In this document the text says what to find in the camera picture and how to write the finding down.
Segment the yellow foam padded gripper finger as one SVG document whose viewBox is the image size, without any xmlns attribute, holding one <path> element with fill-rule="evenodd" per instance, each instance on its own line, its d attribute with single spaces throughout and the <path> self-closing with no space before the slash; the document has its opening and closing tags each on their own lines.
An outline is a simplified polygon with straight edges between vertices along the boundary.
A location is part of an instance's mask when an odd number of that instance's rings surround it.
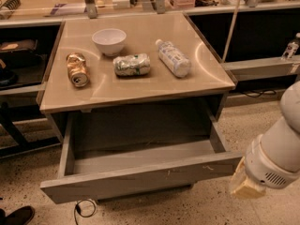
<svg viewBox="0 0 300 225">
<path fill-rule="evenodd" d="M 238 199 L 259 199 L 266 194 L 266 187 L 256 183 L 246 174 L 245 158 L 242 157 L 232 176 L 229 191 Z"/>
</svg>

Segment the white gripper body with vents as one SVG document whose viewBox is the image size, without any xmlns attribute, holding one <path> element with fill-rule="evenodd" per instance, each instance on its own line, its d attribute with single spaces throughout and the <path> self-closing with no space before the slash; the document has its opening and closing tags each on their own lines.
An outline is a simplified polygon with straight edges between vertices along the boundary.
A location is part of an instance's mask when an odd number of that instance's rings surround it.
<svg viewBox="0 0 300 225">
<path fill-rule="evenodd" d="M 288 172 L 280 168 L 263 151 L 259 135 L 248 147 L 245 155 L 245 170 L 249 178 L 261 186 L 282 189 L 297 180 L 299 172 Z"/>
</svg>

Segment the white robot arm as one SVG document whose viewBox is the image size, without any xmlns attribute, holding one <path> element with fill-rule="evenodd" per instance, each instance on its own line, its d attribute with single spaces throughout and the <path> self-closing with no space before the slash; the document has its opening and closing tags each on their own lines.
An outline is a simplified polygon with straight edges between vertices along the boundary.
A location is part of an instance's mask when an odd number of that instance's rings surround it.
<svg viewBox="0 0 300 225">
<path fill-rule="evenodd" d="M 282 116 L 255 138 L 230 183 L 238 199 L 257 199 L 267 188 L 283 189 L 300 177 L 300 82 L 282 95 Z"/>
</svg>

